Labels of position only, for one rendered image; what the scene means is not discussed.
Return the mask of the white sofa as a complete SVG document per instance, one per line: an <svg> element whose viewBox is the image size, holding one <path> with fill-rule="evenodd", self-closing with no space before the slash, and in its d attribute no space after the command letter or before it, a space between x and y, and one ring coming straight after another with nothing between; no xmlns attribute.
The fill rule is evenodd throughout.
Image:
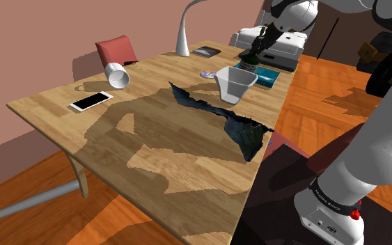
<svg viewBox="0 0 392 245"><path fill-rule="evenodd" d="M247 54L254 39L260 34L264 26L244 28L233 34L231 45L244 49L239 57ZM308 36L300 32L286 32L269 49L258 55L260 64L268 65L288 72L297 68L304 44Z"/></svg>

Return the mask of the small potted plant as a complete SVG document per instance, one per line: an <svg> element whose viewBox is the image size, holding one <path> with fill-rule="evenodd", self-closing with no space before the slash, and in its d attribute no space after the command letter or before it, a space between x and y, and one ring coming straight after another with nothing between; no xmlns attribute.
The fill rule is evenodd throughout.
<svg viewBox="0 0 392 245"><path fill-rule="evenodd" d="M240 69L248 72L256 73L259 64L258 56L256 54L247 54L242 57L240 61Z"/></svg>

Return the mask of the teal book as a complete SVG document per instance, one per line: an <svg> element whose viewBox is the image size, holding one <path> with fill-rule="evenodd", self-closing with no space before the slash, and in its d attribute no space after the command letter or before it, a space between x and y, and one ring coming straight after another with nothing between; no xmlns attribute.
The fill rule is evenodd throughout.
<svg viewBox="0 0 392 245"><path fill-rule="evenodd" d="M233 66L232 82L245 87L252 87L254 84L271 88L279 72L262 68L258 65L249 65L247 63L239 62Z"/></svg>

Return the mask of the white square bowl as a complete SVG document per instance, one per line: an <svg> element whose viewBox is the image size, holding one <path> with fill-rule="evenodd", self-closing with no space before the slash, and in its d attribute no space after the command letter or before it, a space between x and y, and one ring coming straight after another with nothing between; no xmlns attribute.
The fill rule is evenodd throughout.
<svg viewBox="0 0 392 245"><path fill-rule="evenodd" d="M229 104L237 104L245 92L258 80L258 75L227 66L217 71L214 78L219 88L221 100Z"/></svg>

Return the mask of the dark tablet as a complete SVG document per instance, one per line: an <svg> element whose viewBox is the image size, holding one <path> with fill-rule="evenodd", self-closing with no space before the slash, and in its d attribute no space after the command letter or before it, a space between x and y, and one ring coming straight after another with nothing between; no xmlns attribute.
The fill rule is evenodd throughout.
<svg viewBox="0 0 392 245"><path fill-rule="evenodd" d="M215 49L212 47L208 47L208 46L203 46L203 47L199 47L197 49L194 49L192 51L192 53L197 54L199 56L204 56L206 58L210 58L210 57L216 56L217 54L220 54L221 50Z"/></svg>

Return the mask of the white desk lamp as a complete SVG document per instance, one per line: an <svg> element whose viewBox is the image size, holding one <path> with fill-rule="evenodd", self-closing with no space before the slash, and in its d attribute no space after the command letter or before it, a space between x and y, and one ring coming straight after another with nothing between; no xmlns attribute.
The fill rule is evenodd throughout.
<svg viewBox="0 0 392 245"><path fill-rule="evenodd" d="M188 49L186 30L185 30L185 18L186 18L187 11L195 4L198 4L203 1L207 1L207 0L193 0L191 3L189 3L186 6L185 10L183 11L183 14L182 14L182 17L180 20L178 37L177 37L177 42L176 42L176 47L175 47L175 53L178 56L189 56L189 49Z"/></svg>

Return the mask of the dark crumpled cloth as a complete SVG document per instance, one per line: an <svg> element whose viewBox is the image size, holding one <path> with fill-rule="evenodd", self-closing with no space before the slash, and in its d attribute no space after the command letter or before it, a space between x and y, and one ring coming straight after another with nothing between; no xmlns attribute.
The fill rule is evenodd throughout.
<svg viewBox="0 0 392 245"><path fill-rule="evenodd" d="M261 149L265 133L274 132L272 128L268 128L262 123L251 118L239 116L234 111L212 106L204 100L195 100L190 97L190 93L188 93L185 89L175 86L171 82L169 83L178 104L214 113L226 118L224 130L227 135L236 144L238 144L243 157L247 162L250 162L255 157L259 149Z"/></svg>

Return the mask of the wooden table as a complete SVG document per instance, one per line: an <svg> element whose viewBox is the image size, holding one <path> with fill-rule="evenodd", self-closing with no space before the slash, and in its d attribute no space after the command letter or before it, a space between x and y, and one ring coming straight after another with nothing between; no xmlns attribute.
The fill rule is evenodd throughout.
<svg viewBox="0 0 392 245"><path fill-rule="evenodd" d="M128 65L120 90L98 74L8 107L61 148L80 179L91 172L184 244L229 245L264 153L245 161L226 119L178 104L169 83L225 107L216 82L201 76L237 63L238 48L219 50ZM113 98L82 112L70 106L101 91Z"/></svg>

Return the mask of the red chair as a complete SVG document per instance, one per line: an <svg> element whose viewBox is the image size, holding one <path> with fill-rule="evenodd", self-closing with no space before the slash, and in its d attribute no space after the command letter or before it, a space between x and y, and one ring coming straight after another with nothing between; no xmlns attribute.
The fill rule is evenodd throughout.
<svg viewBox="0 0 392 245"><path fill-rule="evenodd" d="M130 39L126 35L95 43L101 62L105 68L109 63L126 66L138 61Z"/></svg>

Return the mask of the white mug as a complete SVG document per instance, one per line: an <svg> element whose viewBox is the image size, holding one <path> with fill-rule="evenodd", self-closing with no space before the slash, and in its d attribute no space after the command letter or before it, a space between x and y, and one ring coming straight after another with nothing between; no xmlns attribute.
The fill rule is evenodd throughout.
<svg viewBox="0 0 392 245"><path fill-rule="evenodd" d="M119 63L108 63L104 69L104 73L113 88L122 89L130 82L130 76Z"/></svg>

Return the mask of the dark red robot stand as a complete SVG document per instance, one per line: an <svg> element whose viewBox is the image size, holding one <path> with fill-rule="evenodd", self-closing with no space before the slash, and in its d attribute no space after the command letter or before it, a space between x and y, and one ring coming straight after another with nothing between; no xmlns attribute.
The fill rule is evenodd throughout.
<svg viewBox="0 0 392 245"><path fill-rule="evenodd" d="M322 173L360 130L353 127L314 155L271 135L230 245L329 245L304 227L293 198Z"/></svg>

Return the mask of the white smartphone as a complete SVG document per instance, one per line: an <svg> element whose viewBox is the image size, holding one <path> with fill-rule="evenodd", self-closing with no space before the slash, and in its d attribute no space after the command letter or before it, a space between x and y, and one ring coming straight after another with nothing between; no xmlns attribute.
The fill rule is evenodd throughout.
<svg viewBox="0 0 392 245"><path fill-rule="evenodd" d="M78 100L76 102L73 102L70 104L70 106L73 109L76 109L77 111L82 112L82 111L85 111L91 107L98 105L98 104L106 102L107 100L110 100L112 98L113 98L113 95L110 95L104 91L101 91L96 94L85 97L81 100Z"/></svg>

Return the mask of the grey pole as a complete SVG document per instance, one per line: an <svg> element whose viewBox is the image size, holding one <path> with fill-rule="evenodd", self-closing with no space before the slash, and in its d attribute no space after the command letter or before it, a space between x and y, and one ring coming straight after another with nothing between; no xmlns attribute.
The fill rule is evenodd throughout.
<svg viewBox="0 0 392 245"><path fill-rule="evenodd" d="M2 210L0 210L0 219L9 216L11 214L15 214L17 212L21 212L25 209L34 207L41 203L45 203L49 200L58 198L62 195L65 195L67 193L73 192L78 189L80 189L80 186L77 180L73 180L71 182L62 184L58 187L44 191L35 196L22 200L18 203L15 203L14 205L3 208Z"/></svg>

